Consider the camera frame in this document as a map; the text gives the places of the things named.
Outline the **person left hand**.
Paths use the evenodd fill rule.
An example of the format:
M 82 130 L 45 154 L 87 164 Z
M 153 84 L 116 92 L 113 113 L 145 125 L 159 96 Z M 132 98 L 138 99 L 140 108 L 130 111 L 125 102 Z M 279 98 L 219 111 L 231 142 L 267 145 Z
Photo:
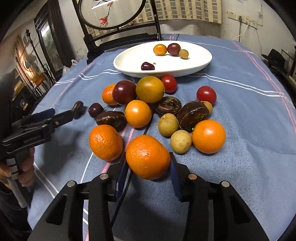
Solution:
M 18 175 L 18 181 L 23 187 L 29 187 L 34 182 L 34 154 L 35 148 L 30 148 L 29 156 L 22 162 L 22 173 Z M 11 189 L 7 181 L 7 178 L 11 177 L 11 171 L 7 164 L 1 163 L 0 177 L 1 183 Z

